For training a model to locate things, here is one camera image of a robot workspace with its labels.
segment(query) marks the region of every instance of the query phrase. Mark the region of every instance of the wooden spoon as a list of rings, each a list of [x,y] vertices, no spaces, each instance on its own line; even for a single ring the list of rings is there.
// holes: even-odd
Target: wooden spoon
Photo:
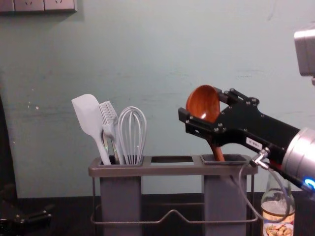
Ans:
[[[202,85],[196,88],[187,99],[186,110],[195,117],[211,123],[215,122],[220,114],[220,100],[217,91],[210,85]],[[208,139],[207,142],[215,160],[224,161],[221,148],[211,144]]]

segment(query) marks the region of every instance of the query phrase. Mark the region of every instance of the power socket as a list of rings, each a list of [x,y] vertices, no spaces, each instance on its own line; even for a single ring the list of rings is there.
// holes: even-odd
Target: power socket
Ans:
[[[14,0],[15,11],[44,11],[44,0]]]
[[[0,0],[0,12],[14,11],[13,0]]]
[[[76,11],[76,0],[44,0],[45,10]]]

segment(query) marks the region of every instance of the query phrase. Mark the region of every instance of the bottle label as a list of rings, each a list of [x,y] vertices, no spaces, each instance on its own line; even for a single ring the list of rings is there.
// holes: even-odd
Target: bottle label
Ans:
[[[268,220],[279,220],[283,217],[271,214],[265,210],[262,211],[262,216]],[[262,236],[293,236],[294,216],[294,213],[290,214],[281,223],[271,223],[264,220],[262,225]]]

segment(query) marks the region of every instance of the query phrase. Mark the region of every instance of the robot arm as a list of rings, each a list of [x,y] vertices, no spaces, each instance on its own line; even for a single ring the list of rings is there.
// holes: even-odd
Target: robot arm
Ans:
[[[222,92],[216,89],[220,101],[228,105],[214,123],[192,116],[184,108],[178,110],[179,120],[186,132],[211,143],[223,146],[229,143],[243,145],[258,155],[252,165],[270,160],[271,167],[284,178],[308,192],[315,188],[315,131],[299,130],[269,117],[258,110],[259,100],[247,97],[235,89]]]

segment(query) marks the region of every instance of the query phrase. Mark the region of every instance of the utensil holder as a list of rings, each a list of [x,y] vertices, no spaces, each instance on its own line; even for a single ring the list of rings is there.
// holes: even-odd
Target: utensil holder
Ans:
[[[224,155],[226,161],[214,161],[212,155],[196,156],[145,156],[142,165],[108,165],[95,159],[89,167],[93,179],[94,212],[93,224],[103,226],[103,236],[142,236],[142,225],[158,225],[171,214],[178,215],[185,223],[204,225],[204,236],[246,235],[246,224],[257,220],[246,219],[246,203],[242,199],[234,179],[246,159],[237,154]],[[254,175],[257,168],[246,167],[243,171],[243,191],[246,192],[246,176],[252,176],[252,194]],[[178,210],[172,209],[155,221],[141,219],[141,176],[183,176],[202,175],[204,193],[204,219],[187,219]],[[101,209],[103,221],[96,220],[95,178],[100,179]]]

